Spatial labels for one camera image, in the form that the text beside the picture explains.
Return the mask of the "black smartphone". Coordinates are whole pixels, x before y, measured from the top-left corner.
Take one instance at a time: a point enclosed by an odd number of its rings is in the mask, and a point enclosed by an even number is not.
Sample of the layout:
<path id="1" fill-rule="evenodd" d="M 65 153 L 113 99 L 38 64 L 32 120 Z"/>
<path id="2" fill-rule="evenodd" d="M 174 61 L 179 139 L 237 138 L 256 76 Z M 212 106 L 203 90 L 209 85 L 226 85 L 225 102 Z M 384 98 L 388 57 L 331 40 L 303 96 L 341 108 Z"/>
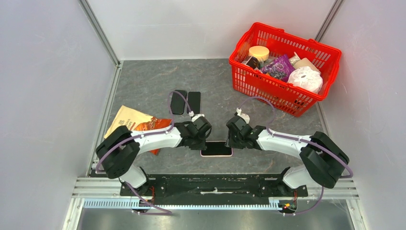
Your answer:
<path id="1" fill-rule="evenodd" d="M 187 95 L 188 105 L 191 110 L 187 107 L 187 113 L 193 111 L 194 114 L 199 114 L 201 111 L 201 93 L 200 92 L 188 92 Z"/>

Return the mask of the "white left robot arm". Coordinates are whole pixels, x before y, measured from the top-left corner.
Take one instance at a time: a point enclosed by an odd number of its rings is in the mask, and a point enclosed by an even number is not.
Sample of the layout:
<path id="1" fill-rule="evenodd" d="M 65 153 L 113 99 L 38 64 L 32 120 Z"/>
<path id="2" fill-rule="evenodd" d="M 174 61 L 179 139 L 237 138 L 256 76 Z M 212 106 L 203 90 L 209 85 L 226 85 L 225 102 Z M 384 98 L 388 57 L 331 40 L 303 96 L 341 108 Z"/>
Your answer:
<path id="1" fill-rule="evenodd" d="M 134 165 L 139 154 L 177 147 L 203 150 L 211 130 L 212 125 L 204 115 L 155 130 L 130 131 L 126 126 L 119 126 L 96 148 L 99 162 L 95 171 L 109 179 L 121 179 L 139 196 L 144 196 L 150 190 L 150 182 L 144 170 Z"/>

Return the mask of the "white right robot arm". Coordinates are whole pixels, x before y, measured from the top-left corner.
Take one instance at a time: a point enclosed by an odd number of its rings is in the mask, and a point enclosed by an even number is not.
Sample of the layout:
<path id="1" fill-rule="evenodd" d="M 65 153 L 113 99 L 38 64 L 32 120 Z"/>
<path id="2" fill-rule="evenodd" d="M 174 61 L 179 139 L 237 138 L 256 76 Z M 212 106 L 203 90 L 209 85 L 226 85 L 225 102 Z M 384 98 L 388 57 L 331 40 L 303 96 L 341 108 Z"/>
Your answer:
<path id="1" fill-rule="evenodd" d="M 302 161 L 302 165 L 288 167 L 281 173 L 276 189 L 282 196 L 289 196 L 296 188 L 313 183 L 334 188 L 337 181 L 344 178 L 344 171 L 349 173 L 348 178 L 353 176 L 348 166 L 349 157 L 323 132 L 299 136 L 265 126 L 252 128 L 239 115 L 232 117 L 226 126 L 226 145 L 230 148 L 275 151 Z"/>

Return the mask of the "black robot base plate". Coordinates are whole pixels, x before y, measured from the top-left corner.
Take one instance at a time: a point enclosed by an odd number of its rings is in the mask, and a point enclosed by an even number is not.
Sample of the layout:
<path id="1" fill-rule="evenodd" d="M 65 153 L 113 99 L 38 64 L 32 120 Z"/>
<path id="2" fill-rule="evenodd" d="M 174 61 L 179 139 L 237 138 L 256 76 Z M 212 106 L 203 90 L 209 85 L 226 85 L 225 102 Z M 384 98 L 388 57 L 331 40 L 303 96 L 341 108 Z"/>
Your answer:
<path id="1" fill-rule="evenodd" d="M 307 197 L 305 185 L 291 189 L 280 174 L 149 174 L 137 189 L 155 205 L 265 205 L 270 197 Z"/>

